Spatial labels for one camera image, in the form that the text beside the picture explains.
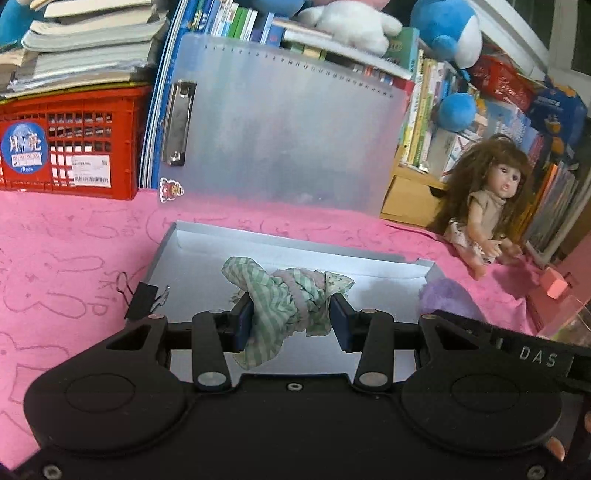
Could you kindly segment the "person right hand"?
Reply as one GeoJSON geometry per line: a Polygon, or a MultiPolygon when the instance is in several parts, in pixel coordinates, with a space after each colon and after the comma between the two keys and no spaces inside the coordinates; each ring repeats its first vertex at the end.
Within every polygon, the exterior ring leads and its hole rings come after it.
{"type": "Polygon", "coordinates": [[[580,453],[582,445],[585,442],[590,442],[590,432],[591,417],[590,412],[587,412],[584,417],[581,417],[578,420],[578,425],[575,428],[575,433],[573,434],[568,447],[565,447],[557,437],[551,437],[546,442],[545,446],[559,461],[564,461],[572,449],[575,449],[575,452],[580,453]]]}

